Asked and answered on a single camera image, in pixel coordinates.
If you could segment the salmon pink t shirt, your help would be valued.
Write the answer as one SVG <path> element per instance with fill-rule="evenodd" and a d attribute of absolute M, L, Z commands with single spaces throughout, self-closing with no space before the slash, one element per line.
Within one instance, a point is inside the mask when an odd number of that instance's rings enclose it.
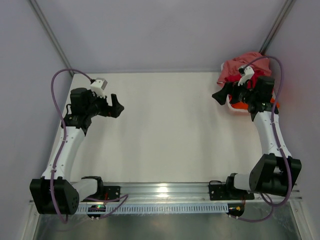
<path fill-rule="evenodd" d="M 238 81 L 241 78 L 238 69 L 261 56 L 262 55 L 259 52 L 250 51 L 238 57 L 227 60 L 223 63 L 222 71 L 217 80 L 217 84 L 223 87 L 225 82 Z M 272 71 L 270 70 L 269 65 L 270 60 L 268 58 L 263 58 L 252 63 L 250 67 L 254 70 L 256 75 L 264 74 L 265 76 L 271 76 Z"/>

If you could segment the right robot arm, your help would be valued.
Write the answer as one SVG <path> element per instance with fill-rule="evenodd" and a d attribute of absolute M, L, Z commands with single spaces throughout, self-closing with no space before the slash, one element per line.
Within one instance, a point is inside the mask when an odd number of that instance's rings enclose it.
<path fill-rule="evenodd" d="M 262 150 L 261 158 L 250 173 L 232 173 L 227 178 L 224 193 L 230 199 L 243 192 L 286 197 L 302 169 L 301 161 L 292 157 L 282 137 L 279 111 L 273 100 L 274 84 L 273 78 L 260 76 L 254 88 L 227 82 L 212 95 L 221 106 L 226 102 L 248 105 L 247 111 L 257 129 Z"/>

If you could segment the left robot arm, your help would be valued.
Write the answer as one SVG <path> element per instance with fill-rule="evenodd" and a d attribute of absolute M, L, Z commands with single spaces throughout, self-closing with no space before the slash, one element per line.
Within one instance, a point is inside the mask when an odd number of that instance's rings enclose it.
<path fill-rule="evenodd" d="M 32 179 L 29 189 L 36 209 L 41 215 L 73 215 L 79 203 L 91 198 L 101 200 L 105 195 L 100 176 L 85 176 L 70 182 L 77 152 L 87 136 L 96 116 L 118 118 L 124 111 L 117 95 L 111 94 L 111 103 L 91 89 L 75 88 L 70 92 L 70 103 L 61 122 L 58 146 L 40 178 Z"/>

